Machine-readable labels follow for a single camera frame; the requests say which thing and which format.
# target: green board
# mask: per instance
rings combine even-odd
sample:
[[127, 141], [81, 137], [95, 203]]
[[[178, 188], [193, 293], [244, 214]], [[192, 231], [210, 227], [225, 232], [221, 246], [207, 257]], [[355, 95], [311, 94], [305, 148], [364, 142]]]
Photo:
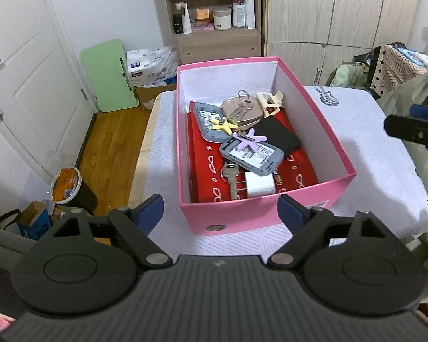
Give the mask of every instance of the green board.
[[140, 104], [128, 82], [127, 59], [121, 40], [85, 49], [79, 54], [79, 60], [94, 86], [101, 111], [133, 108]]

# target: black card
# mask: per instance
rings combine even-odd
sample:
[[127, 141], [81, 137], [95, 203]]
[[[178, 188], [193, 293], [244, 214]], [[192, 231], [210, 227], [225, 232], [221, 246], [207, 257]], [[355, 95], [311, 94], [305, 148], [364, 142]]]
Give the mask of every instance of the black card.
[[253, 128], [256, 136], [266, 136], [266, 142], [283, 150], [285, 155], [292, 154], [301, 146], [300, 139], [274, 116], [261, 120]]

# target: yellow starfish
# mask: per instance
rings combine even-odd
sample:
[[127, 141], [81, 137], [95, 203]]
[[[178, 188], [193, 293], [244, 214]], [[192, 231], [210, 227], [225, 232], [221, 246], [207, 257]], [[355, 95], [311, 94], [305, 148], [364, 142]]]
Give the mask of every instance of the yellow starfish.
[[237, 125], [229, 123], [225, 117], [222, 118], [222, 123], [215, 118], [211, 119], [211, 122], [214, 123], [214, 126], [212, 127], [213, 130], [224, 130], [228, 135], [232, 134], [232, 129], [236, 130], [238, 128]]

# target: wooden floor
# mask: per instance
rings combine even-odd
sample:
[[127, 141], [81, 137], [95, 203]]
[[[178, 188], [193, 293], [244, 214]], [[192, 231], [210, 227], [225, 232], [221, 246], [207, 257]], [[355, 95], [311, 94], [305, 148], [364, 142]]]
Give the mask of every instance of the wooden floor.
[[150, 115], [143, 106], [97, 113], [79, 167], [98, 197], [96, 215], [127, 206]]

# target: purple starfish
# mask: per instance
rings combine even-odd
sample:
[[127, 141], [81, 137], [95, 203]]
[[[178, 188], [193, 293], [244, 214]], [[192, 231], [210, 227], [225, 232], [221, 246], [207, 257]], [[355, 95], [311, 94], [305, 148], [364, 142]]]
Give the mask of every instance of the purple starfish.
[[255, 130], [250, 129], [247, 135], [243, 132], [238, 132], [233, 134], [233, 137], [237, 140], [240, 140], [239, 145], [236, 147], [237, 151], [240, 151], [244, 148], [251, 148], [255, 153], [258, 150], [257, 143], [260, 141], [267, 141], [268, 138], [266, 136], [255, 136]]

